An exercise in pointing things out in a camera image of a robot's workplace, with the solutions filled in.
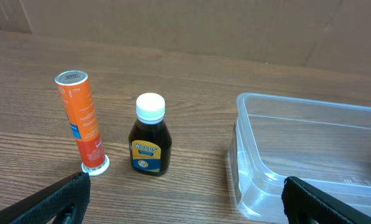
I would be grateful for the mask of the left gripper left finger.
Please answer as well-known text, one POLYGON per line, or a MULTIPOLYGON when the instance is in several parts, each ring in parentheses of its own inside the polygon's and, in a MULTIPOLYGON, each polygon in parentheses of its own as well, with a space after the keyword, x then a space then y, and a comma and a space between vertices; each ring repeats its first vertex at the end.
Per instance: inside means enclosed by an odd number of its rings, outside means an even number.
POLYGON ((90 202, 89 174, 75 172, 0 211, 0 223, 80 224, 90 202))

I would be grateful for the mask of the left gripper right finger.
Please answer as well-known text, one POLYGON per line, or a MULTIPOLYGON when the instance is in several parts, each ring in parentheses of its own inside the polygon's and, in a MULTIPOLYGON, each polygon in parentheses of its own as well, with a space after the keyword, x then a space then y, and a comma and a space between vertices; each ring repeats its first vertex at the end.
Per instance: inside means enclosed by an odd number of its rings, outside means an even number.
POLYGON ((290 176, 282 192, 284 214, 289 224, 371 224, 371 217, 290 176))

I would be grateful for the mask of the clear plastic container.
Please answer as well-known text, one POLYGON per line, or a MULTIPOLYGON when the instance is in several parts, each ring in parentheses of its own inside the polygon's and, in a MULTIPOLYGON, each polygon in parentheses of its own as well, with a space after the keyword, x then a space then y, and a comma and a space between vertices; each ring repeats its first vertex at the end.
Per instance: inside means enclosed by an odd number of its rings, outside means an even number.
POLYGON ((227 170, 243 216, 286 223, 295 176, 371 217, 371 107, 258 93, 236 103, 227 170))

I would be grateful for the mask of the dark syrup bottle white cap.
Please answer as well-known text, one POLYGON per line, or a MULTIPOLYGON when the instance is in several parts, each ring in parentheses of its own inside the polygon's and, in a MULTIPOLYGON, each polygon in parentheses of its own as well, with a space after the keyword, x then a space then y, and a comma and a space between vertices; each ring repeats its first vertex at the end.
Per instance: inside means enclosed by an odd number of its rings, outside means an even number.
POLYGON ((131 165, 137 172, 161 176, 168 170, 172 149, 164 98, 157 93, 141 94, 136 99, 136 115, 129 134, 131 165))

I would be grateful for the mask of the orange tablet tube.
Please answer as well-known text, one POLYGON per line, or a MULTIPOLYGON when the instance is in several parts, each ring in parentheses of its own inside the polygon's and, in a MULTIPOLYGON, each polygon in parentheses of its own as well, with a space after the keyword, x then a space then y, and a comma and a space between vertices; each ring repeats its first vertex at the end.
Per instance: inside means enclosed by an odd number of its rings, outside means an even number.
POLYGON ((81 70, 65 71, 55 77, 66 115, 81 156, 81 169, 90 176, 101 175, 109 167, 88 74, 81 70))

